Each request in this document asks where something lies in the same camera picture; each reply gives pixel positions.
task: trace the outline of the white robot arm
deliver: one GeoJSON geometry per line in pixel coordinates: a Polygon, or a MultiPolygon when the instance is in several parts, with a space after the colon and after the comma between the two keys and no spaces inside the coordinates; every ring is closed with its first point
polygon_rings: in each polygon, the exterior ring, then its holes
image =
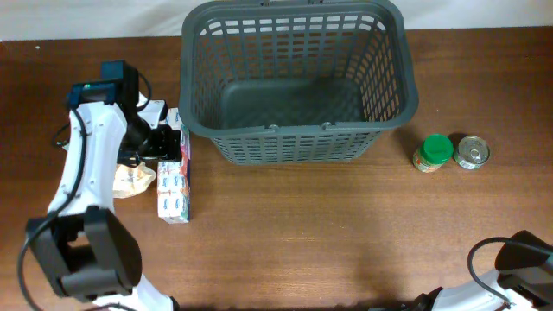
{"type": "MultiPolygon", "coordinates": [[[[31,219],[27,234],[58,296],[114,306],[111,309],[173,311],[178,303],[142,274],[138,244],[114,216],[112,189],[118,162],[180,160],[180,132],[158,125],[167,113],[165,103],[148,100],[143,109],[137,108],[138,74],[122,61],[110,62],[102,67],[106,82],[73,86],[71,143],[61,182],[48,216],[31,219]],[[82,235],[88,245],[69,244],[82,235]]],[[[33,302],[29,305],[39,309],[33,302]]]]}

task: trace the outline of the black cable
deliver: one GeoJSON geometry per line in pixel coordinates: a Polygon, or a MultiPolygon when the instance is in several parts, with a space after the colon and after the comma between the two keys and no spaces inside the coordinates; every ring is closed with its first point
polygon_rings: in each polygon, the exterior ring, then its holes
{"type": "Polygon", "coordinates": [[[511,307],[511,301],[509,300],[509,298],[507,298],[505,295],[501,294],[500,292],[498,292],[495,289],[492,289],[490,286],[488,286],[487,284],[482,282],[478,278],[478,276],[476,276],[476,273],[474,272],[474,267],[473,267],[474,254],[476,253],[476,251],[480,247],[482,247],[484,245],[487,245],[487,244],[492,244],[492,243],[512,244],[512,245],[520,246],[520,247],[523,247],[527,250],[539,252],[539,253],[542,253],[542,254],[545,254],[545,255],[548,255],[548,256],[553,256],[553,251],[547,250],[543,247],[534,246],[534,245],[530,245],[530,244],[527,244],[527,243],[524,243],[524,242],[520,242],[520,241],[518,241],[514,238],[486,238],[484,240],[481,240],[475,246],[473,246],[473,248],[470,250],[470,252],[468,252],[467,265],[468,265],[468,273],[470,273],[470,276],[473,278],[473,280],[478,285],[480,285],[483,289],[487,290],[489,293],[494,294],[499,299],[503,300],[505,302],[506,306],[508,308],[510,308],[511,307]]]}
{"type": "Polygon", "coordinates": [[[45,230],[47,230],[56,217],[63,212],[64,209],[66,209],[69,206],[69,203],[73,200],[75,195],[77,194],[77,191],[79,190],[79,185],[82,180],[84,171],[85,171],[85,160],[86,160],[86,127],[85,122],[83,121],[83,118],[80,116],[80,114],[77,112],[76,109],[72,109],[71,112],[75,115],[77,120],[79,121],[80,125],[80,135],[82,137],[82,147],[80,149],[80,160],[79,160],[79,168],[77,170],[77,176],[75,178],[75,183],[73,184],[73,188],[71,189],[71,192],[67,195],[67,199],[61,204],[61,206],[56,209],[55,211],[48,214],[47,220],[44,221],[39,227],[31,234],[30,237],[27,237],[25,240],[25,243],[23,243],[23,247],[21,249],[21,252],[19,253],[19,257],[17,258],[17,280],[19,281],[19,287],[21,289],[21,292],[23,294],[23,297],[25,298],[25,301],[28,303],[28,305],[35,311],[41,310],[40,307],[35,303],[33,298],[31,297],[31,294],[29,293],[29,289],[27,289],[27,285],[25,284],[25,276],[23,275],[23,259],[25,259],[25,254],[27,253],[27,250],[29,249],[29,245],[33,243],[36,238],[45,230]]]}
{"type": "Polygon", "coordinates": [[[125,311],[136,311],[135,309],[129,308],[129,307],[127,307],[125,305],[122,305],[120,303],[109,303],[109,304],[106,304],[104,306],[88,308],[88,309],[85,309],[83,311],[101,311],[101,310],[106,310],[106,309],[109,309],[109,308],[118,308],[120,310],[125,310],[125,311]]]}
{"type": "Polygon", "coordinates": [[[69,124],[63,125],[59,130],[55,132],[55,134],[52,136],[52,141],[50,144],[54,146],[55,148],[63,147],[69,143],[69,139],[64,140],[63,142],[58,142],[58,136],[63,133],[64,130],[67,130],[69,128],[69,124]]]}
{"type": "Polygon", "coordinates": [[[138,72],[138,76],[140,76],[140,78],[142,78],[142,80],[144,80],[144,83],[146,84],[146,87],[148,88],[148,97],[146,99],[146,102],[144,103],[144,105],[141,105],[140,107],[137,107],[137,112],[140,112],[140,111],[143,111],[144,108],[146,108],[146,106],[149,104],[149,101],[152,99],[152,85],[149,83],[148,79],[146,79],[146,77],[144,77],[144,75],[142,73],[140,73],[139,71],[138,72]]]}

